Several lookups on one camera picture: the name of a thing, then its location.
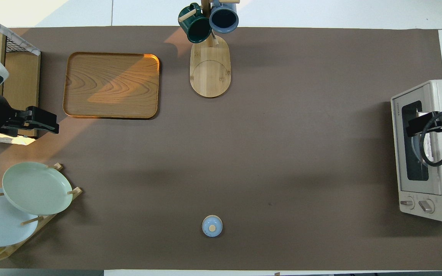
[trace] brown tabletop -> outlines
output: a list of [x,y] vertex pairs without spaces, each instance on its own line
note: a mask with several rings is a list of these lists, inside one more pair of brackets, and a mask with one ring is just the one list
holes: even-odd
[[[442,269],[442,222],[401,213],[389,99],[442,79],[435,30],[238,28],[232,82],[189,83],[177,27],[17,29],[42,52],[61,132],[0,144],[4,171],[63,163],[84,193],[0,268]],[[63,112],[73,52],[155,54],[151,120]],[[224,223],[207,238],[207,215]]]

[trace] blue lid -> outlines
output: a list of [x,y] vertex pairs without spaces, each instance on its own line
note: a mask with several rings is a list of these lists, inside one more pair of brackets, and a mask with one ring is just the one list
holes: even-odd
[[202,222],[202,232],[208,237],[217,237],[223,230],[223,222],[217,215],[208,215]]

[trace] green mug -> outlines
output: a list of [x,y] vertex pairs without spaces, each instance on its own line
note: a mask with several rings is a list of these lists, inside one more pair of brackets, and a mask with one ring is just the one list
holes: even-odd
[[179,25],[182,27],[184,32],[187,34],[187,38],[192,43],[200,43],[211,34],[211,25],[209,24],[209,18],[202,14],[199,4],[192,3],[188,7],[184,7],[178,17],[191,13],[195,10],[195,14],[189,16],[183,21],[179,20]]

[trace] light green plate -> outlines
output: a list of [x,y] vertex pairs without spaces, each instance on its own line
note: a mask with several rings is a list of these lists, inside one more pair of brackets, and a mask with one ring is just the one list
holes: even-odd
[[5,196],[16,208],[32,215],[52,215],[72,201],[71,185],[54,168],[36,162],[11,166],[3,176]]

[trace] white floor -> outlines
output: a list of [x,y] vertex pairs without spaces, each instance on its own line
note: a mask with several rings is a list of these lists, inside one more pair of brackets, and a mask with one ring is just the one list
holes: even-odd
[[[0,23],[16,27],[177,26],[191,0],[0,0]],[[239,26],[293,28],[438,29],[442,0],[241,0]],[[109,276],[172,275],[188,271],[107,271]],[[331,274],[334,271],[285,271]],[[210,275],[273,275],[274,271],[212,271]]]

